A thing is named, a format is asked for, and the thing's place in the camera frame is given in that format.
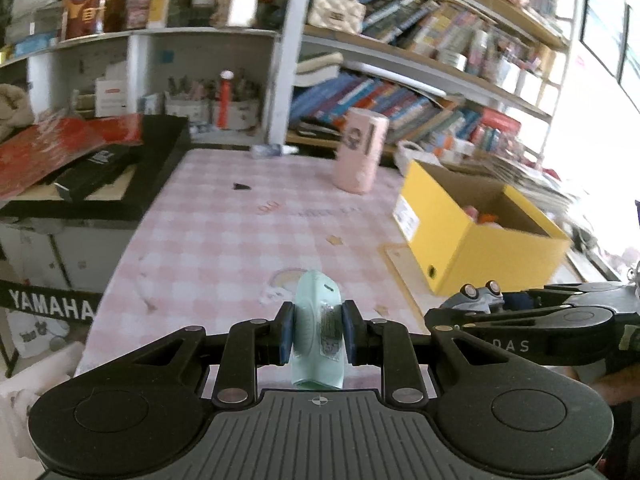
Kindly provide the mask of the person's right hand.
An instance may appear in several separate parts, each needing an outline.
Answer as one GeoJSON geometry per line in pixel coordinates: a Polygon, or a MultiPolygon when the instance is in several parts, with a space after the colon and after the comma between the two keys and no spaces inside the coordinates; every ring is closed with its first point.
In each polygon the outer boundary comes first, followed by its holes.
{"type": "Polygon", "coordinates": [[[590,385],[608,405],[623,404],[640,396],[640,367],[630,366],[605,375],[590,385]]]}

